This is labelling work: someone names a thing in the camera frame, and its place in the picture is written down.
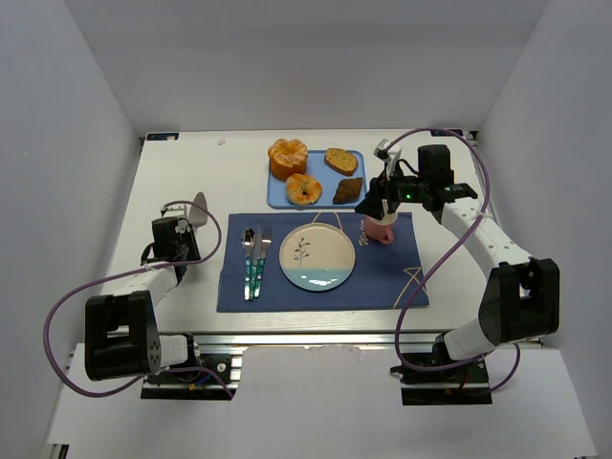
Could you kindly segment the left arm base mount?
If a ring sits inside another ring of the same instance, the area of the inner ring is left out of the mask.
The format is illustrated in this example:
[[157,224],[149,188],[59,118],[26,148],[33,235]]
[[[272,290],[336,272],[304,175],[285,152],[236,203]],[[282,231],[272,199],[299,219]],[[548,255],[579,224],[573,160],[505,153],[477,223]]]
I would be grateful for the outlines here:
[[194,335],[194,357],[172,365],[192,371],[167,371],[148,376],[142,382],[142,400],[229,401],[241,375],[245,346],[232,344],[221,336]]

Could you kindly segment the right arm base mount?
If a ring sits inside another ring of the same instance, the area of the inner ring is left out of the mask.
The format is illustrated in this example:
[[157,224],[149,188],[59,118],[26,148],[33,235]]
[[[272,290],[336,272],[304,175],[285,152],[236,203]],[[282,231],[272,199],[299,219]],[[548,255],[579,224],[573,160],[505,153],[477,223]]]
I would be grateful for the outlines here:
[[484,356],[452,361],[444,344],[395,345],[400,363],[390,373],[400,380],[404,406],[492,404]]

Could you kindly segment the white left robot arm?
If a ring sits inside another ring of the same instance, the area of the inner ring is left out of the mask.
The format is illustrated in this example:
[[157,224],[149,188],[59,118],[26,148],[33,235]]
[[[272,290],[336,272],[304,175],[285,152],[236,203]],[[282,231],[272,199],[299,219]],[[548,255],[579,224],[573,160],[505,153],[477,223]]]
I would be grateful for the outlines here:
[[85,369],[93,381],[156,374],[200,363],[189,334],[162,336],[155,306],[180,285],[186,266],[153,269],[85,306]]

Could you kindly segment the pink mug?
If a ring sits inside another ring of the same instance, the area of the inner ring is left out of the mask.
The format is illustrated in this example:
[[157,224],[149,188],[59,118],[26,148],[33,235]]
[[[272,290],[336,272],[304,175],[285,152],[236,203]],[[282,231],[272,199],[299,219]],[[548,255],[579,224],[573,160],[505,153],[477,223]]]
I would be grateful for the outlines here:
[[394,241],[393,229],[397,219],[397,213],[386,214],[382,220],[364,216],[362,220],[364,232],[372,240],[385,245],[391,244]]

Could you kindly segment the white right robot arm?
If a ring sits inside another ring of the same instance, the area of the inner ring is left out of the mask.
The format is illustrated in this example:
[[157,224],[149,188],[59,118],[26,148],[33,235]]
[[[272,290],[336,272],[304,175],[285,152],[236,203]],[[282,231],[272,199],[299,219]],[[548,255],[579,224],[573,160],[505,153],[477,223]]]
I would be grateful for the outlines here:
[[557,263],[550,258],[537,259],[521,249],[485,214],[472,187],[456,182],[445,145],[419,147],[418,169],[410,175],[403,173],[401,152],[389,141],[381,141],[375,155],[383,161],[384,169],[371,180],[357,213],[380,222],[402,203],[422,205],[457,237],[487,280],[477,317],[438,339],[435,365],[475,359],[500,344],[557,331]]

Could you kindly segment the spatula with wooden handle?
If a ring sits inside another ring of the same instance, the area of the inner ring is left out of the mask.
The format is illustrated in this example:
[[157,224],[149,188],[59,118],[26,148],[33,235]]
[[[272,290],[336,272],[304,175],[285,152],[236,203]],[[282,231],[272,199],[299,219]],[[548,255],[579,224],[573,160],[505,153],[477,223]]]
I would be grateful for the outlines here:
[[195,229],[203,227],[207,224],[208,204],[206,196],[202,191],[198,192],[192,200],[192,204],[190,205],[187,213],[187,220]]

